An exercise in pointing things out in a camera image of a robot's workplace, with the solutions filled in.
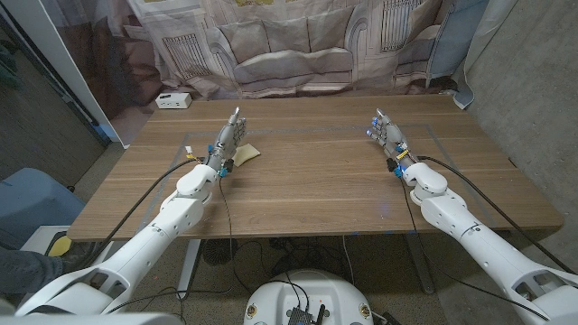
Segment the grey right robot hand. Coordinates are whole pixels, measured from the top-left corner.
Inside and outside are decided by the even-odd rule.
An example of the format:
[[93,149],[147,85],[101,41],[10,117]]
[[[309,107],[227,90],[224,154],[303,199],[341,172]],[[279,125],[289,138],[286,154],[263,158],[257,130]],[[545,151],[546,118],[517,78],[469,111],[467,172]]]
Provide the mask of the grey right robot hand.
[[376,114],[366,135],[383,148],[387,158],[387,169],[401,178],[406,169],[417,163],[417,160],[410,153],[408,142],[398,125],[379,108],[376,109]]

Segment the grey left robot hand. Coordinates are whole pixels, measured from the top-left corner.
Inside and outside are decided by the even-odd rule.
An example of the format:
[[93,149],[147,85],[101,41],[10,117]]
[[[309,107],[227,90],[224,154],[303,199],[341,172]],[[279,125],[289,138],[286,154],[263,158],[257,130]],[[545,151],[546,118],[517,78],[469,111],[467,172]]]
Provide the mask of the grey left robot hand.
[[211,167],[221,176],[233,171],[233,156],[246,134],[246,119],[240,117],[240,109],[236,107],[228,122],[222,127],[204,164]]

